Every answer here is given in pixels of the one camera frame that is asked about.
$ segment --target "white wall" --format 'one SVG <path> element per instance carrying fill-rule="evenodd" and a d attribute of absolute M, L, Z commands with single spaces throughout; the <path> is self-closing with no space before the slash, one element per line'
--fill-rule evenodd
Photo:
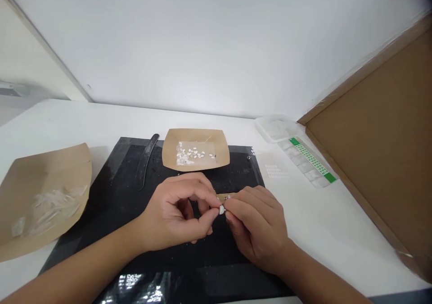
<path fill-rule="evenodd" d="M 0 0 L 0 81 L 30 87 L 30 96 L 86 101 L 25 21 L 10 0 Z"/>
<path fill-rule="evenodd" d="M 0 95 L 0 127 L 36 105 L 41 99 Z"/>
<path fill-rule="evenodd" d="M 301 117 L 426 0 L 16 0 L 96 102 Z"/>

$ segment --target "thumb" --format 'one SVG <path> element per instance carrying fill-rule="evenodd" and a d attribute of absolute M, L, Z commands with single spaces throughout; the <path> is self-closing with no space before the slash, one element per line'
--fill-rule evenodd
<path fill-rule="evenodd" d="M 243 222 L 236 218 L 231 212 L 226 211 L 225 216 L 238 249 L 246 258 L 251 260 L 251 258 L 253 258 L 253 249 L 249 231 L 244 226 Z"/>
<path fill-rule="evenodd" d="M 212 208 L 206 211 L 199 219 L 194 218 L 182 221 L 179 224 L 179 236 L 183 242 L 204 238 L 218 215 L 219 209 Z"/>

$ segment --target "finger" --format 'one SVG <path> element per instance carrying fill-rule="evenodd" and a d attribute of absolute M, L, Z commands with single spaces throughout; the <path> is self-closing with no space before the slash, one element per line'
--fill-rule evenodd
<path fill-rule="evenodd" d="M 218 215 L 218 209 L 210 209 L 199 219 L 194 218 L 177 224 L 175 233 L 183 242 L 202 239 L 207 235 L 208 230 Z"/>
<path fill-rule="evenodd" d="M 227 211 L 225 215 L 238 249 L 246 258 L 251 260 L 254 257 L 254 253 L 249 231 L 242 221 L 236 218 L 231 212 Z"/>
<path fill-rule="evenodd" d="M 192 209 L 192 205 L 189 202 L 189 199 L 181 200 L 177 203 L 177 208 L 183 214 L 184 219 L 192 219 L 194 218 L 194 210 Z"/>
<path fill-rule="evenodd" d="M 219 207 L 221 205 L 216 194 L 209 191 L 209 189 L 197 179 L 175 181 L 167 184 L 163 183 L 161 185 L 164 185 L 163 188 L 166 188 L 164 197 L 170 204 L 175 205 L 181 199 L 196 196 L 206 201 L 211 207 Z"/>
<path fill-rule="evenodd" d="M 267 196 L 269 196 L 270 198 L 273 198 L 277 201 L 276 197 L 270 192 L 270 190 L 268 190 L 267 188 L 264 188 L 263 186 L 256 186 L 254 189 L 259 190 L 260 192 L 266 194 Z"/>
<path fill-rule="evenodd" d="M 269 232 L 270 225 L 263 216 L 250 204 L 235 198 L 225 201 L 224 207 L 243 222 L 251 235 L 263 236 Z"/>
<path fill-rule="evenodd" d="M 237 195 L 234 196 L 234 199 L 240 200 L 244 203 L 251 205 L 254 209 L 258 211 L 259 214 L 270 223 L 271 217 L 274 215 L 274 209 L 264 203 L 259 198 L 255 197 L 253 194 L 249 192 L 252 189 L 250 187 L 246 187 L 245 189 L 239 191 Z"/>
<path fill-rule="evenodd" d="M 214 192 L 216 194 L 215 190 L 213 189 L 212 183 L 210 182 L 210 180 L 207 179 L 207 177 L 202 172 L 190 172 L 190 173 L 185 173 L 179 176 L 169 177 L 165 179 L 166 182 L 176 182 L 182 180 L 198 180 L 200 183 L 206 186 L 211 192 Z"/>
<path fill-rule="evenodd" d="M 210 209 L 209 205 L 208 205 L 208 203 L 205 200 L 202 200 L 202 199 L 199 199 L 199 198 L 197 198 L 196 201 L 198 202 L 199 213 L 202 216 L 202 215 L 205 214 L 206 211 L 208 211 Z M 210 229 L 208 230 L 207 235 L 210 235 L 212 233 L 213 233 L 213 228 L 210 226 Z"/>
<path fill-rule="evenodd" d="M 271 208 L 276 209 L 280 205 L 275 198 L 269 197 L 267 194 L 257 189 L 256 187 L 255 188 L 245 187 L 244 190 L 247 191 L 249 194 L 254 195 L 256 198 L 258 198 L 259 200 L 261 200 L 263 203 L 267 204 Z"/>

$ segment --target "hand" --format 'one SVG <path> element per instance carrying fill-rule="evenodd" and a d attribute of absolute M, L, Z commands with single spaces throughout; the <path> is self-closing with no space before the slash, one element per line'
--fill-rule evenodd
<path fill-rule="evenodd" d="M 198 201 L 199 219 L 194 218 L 189 200 Z M 196 243 L 211 234 L 220 205 L 212 184 L 201 172 L 167 178 L 157 186 L 144 212 L 130 223 L 141 253 Z"/>
<path fill-rule="evenodd" d="M 240 252 L 260 269 L 281 276 L 294 243 L 284 209 L 266 188 L 246 187 L 224 203 L 226 220 Z"/>

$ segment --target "forearm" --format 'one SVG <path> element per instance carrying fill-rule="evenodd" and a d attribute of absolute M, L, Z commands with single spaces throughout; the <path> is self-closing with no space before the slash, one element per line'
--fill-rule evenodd
<path fill-rule="evenodd" d="M 371 303 L 354 287 L 292 243 L 281 279 L 305 304 Z"/>
<path fill-rule="evenodd" d="M 52 267 L 1 304 L 91 303 L 135 256 L 133 221 Z"/>

